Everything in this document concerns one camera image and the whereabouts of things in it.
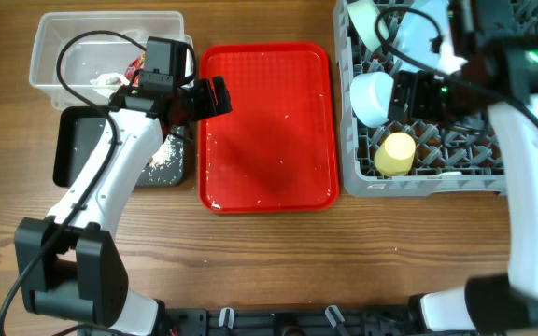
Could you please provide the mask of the light blue bowl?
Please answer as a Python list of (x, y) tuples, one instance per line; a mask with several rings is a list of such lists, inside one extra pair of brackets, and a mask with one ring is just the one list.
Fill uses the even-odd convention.
[(379, 127), (389, 121), (389, 102), (394, 79), (384, 72), (361, 74), (351, 82), (350, 102), (357, 119), (366, 127)]

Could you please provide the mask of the light blue plate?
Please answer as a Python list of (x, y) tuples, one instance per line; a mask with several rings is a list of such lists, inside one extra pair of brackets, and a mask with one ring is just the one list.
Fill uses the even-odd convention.
[[(410, 7), (431, 16), (440, 27), (443, 38), (449, 37), (447, 0), (416, 0)], [(442, 72), (452, 72), (451, 47), (444, 41), (440, 53), (432, 51), (432, 39), (437, 37), (433, 25), (423, 17), (406, 12), (397, 31), (396, 48), (408, 57)]]

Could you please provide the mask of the yellow cup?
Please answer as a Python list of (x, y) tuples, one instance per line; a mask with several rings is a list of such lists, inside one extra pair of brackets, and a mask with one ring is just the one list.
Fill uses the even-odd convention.
[(375, 168), (387, 177), (407, 175), (412, 168), (416, 149), (411, 135), (392, 133), (375, 153)]

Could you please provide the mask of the red snack wrapper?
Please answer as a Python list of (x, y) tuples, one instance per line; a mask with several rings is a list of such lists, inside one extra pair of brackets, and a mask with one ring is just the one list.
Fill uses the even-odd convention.
[(124, 75), (129, 81), (137, 82), (136, 72), (144, 68), (145, 59), (146, 53), (142, 53), (128, 65)]

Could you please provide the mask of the white rice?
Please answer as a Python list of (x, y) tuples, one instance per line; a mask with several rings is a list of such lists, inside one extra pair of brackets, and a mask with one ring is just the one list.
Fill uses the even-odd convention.
[(151, 186), (176, 185), (183, 177), (184, 164), (183, 142), (168, 135), (143, 169), (144, 182)]

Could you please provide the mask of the white tissue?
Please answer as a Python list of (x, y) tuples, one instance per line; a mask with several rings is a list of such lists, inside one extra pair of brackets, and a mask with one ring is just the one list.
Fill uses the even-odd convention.
[(128, 85), (130, 80), (124, 74), (106, 73), (101, 74), (97, 79), (91, 79), (90, 82), (97, 94), (109, 98), (116, 91), (110, 87)]

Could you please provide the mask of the green bowl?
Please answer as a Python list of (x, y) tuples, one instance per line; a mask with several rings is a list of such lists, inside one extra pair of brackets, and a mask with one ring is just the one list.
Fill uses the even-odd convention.
[(380, 11), (373, 0), (357, 0), (347, 4), (350, 20), (363, 45), (376, 51), (381, 43), (375, 34), (375, 20)]

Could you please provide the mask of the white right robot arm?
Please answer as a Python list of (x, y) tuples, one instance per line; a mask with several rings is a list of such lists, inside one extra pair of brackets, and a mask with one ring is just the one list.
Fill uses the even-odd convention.
[(503, 333), (538, 327), (538, 35), (520, 35), (505, 1), (453, 1), (453, 47), (465, 59), (446, 74), (419, 63), (394, 79), (389, 117), (449, 125), (483, 112), (501, 151), (511, 225), (504, 274), (422, 295), (428, 331)]

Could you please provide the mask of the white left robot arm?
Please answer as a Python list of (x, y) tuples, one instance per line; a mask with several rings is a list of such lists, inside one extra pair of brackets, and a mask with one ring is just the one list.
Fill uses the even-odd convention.
[(174, 128), (231, 111), (222, 77), (200, 79), (185, 42), (150, 37), (145, 62), (107, 105), (104, 129), (77, 179), (43, 218), (25, 218), (9, 296), (26, 311), (111, 335), (172, 335), (162, 301), (129, 287), (115, 245), (120, 216), (143, 169)]

